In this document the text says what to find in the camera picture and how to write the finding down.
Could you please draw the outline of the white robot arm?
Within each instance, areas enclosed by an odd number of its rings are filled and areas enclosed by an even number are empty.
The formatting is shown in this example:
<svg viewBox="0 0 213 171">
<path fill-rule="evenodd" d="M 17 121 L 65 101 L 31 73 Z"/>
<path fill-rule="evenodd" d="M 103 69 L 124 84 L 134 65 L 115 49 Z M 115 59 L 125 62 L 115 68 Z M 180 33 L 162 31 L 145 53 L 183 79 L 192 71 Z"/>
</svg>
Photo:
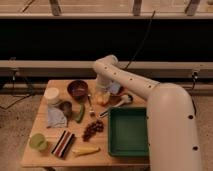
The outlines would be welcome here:
<svg viewBox="0 0 213 171">
<path fill-rule="evenodd" d="M 114 55 L 93 63 L 97 85 L 110 81 L 147 100 L 147 127 L 151 171 L 203 171 L 195 109 L 180 85 L 160 83 L 117 67 Z"/>
</svg>

